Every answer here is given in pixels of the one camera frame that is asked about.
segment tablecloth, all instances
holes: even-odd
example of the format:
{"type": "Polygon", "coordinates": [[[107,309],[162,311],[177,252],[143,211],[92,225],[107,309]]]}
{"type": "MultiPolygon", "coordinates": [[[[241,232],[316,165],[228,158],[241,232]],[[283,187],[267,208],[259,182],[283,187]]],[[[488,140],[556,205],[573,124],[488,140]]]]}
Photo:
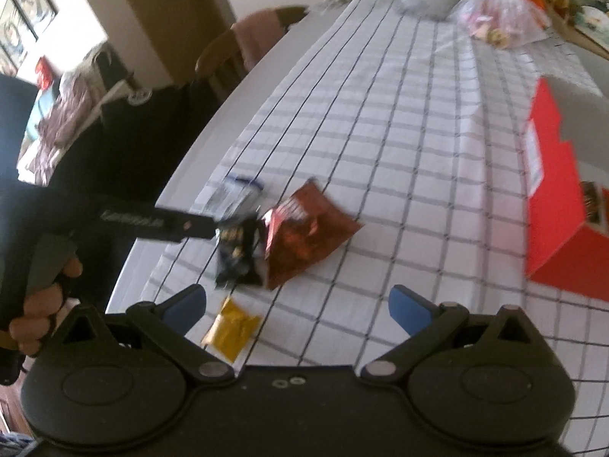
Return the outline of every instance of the tablecloth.
{"type": "Polygon", "coordinates": [[[403,15],[393,0],[354,0],[252,119],[209,181],[257,176],[264,208],[309,177],[365,224],[328,259],[275,291],[214,290],[214,243],[170,245],[145,296],[191,283],[208,294],[199,342],[227,294],[263,318],[244,364],[352,364],[407,338],[387,295],[403,284],[440,303],[494,314],[520,305],[564,364],[577,405],[562,441],[609,449],[609,304],[528,282],[521,131],[537,79],[600,94],[560,38],[496,50],[447,22],[403,15]]]}

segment orange box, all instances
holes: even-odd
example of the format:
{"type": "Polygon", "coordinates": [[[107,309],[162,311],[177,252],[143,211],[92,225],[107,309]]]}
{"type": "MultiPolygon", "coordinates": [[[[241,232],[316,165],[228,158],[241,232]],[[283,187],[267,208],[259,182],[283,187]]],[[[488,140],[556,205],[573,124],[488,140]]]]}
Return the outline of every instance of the orange box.
{"type": "Polygon", "coordinates": [[[565,81],[542,78],[523,144],[530,222],[527,277],[609,300],[609,235],[587,223],[580,187],[582,180],[609,186],[609,101],[565,81]]]}

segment pink cloth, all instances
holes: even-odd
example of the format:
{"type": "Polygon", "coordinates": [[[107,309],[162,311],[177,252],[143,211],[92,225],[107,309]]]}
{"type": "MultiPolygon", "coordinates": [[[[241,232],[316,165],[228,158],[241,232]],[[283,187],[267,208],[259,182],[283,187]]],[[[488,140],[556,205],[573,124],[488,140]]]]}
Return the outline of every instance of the pink cloth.
{"type": "Polygon", "coordinates": [[[246,70],[250,72],[264,55],[285,36],[275,10],[259,10],[233,24],[246,70]]]}
{"type": "Polygon", "coordinates": [[[53,174],[53,154],[57,149],[71,143],[78,127],[87,118],[93,106],[95,105],[86,81],[80,75],[74,75],[51,112],[38,124],[40,150],[33,159],[37,184],[48,185],[53,174]]]}

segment chair backrest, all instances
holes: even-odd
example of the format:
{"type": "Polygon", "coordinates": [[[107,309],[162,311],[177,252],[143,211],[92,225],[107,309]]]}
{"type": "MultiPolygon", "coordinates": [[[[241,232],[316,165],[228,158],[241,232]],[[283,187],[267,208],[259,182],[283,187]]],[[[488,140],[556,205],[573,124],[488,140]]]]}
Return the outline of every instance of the chair backrest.
{"type": "MultiPolygon", "coordinates": [[[[306,15],[305,6],[284,6],[275,9],[281,26],[287,31],[306,15]]],[[[214,39],[201,53],[195,67],[197,77],[209,82],[220,103],[226,101],[241,81],[247,70],[232,30],[227,30],[214,39]]]]}

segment window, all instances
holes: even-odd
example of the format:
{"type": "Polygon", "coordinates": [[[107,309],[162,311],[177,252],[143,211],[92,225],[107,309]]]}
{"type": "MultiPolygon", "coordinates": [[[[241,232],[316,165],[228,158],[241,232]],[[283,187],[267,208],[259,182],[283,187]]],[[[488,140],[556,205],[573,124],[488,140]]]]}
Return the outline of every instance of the window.
{"type": "Polygon", "coordinates": [[[0,73],[17,73],[28,50],[56,14],[50,0],[4,0],[0,13],[0,73]]]}

